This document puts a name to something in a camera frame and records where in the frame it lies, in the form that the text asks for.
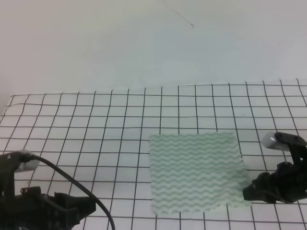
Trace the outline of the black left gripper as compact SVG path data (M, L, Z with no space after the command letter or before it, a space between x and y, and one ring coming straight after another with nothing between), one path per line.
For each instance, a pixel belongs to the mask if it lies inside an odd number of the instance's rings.
M2 230L71 230L96 211L90 197L64 193L42 194L40 188L24 189L20 195L0 196Z

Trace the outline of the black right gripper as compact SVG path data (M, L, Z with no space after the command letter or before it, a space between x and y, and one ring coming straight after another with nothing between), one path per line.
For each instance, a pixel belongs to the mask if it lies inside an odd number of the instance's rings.
M294 203L307 197L307 163L282 162L273 173L264 172L243 189L246 201Z

